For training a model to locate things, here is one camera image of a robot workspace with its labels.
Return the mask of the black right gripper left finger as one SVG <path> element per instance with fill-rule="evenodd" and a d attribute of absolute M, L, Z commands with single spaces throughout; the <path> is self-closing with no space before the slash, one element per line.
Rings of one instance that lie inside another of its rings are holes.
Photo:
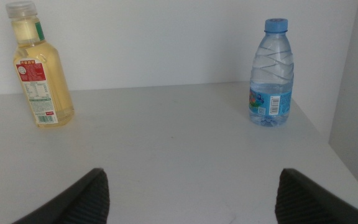
<path fill-rule="evenodd" d="M 100 223 L 106 224 L 110 198 L 108 178 L 102 168 L 94 168 L 62 193 L 16 223 Z"/>

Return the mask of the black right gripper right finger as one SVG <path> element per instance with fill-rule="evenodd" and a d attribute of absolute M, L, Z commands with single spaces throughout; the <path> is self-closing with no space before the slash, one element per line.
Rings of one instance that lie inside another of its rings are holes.
<path fill-rule="evenodd" d="M 279 224 L 353 224 L 358 223 L 358 208 L 286 168 L 280 174 L 275 216 Z"/>

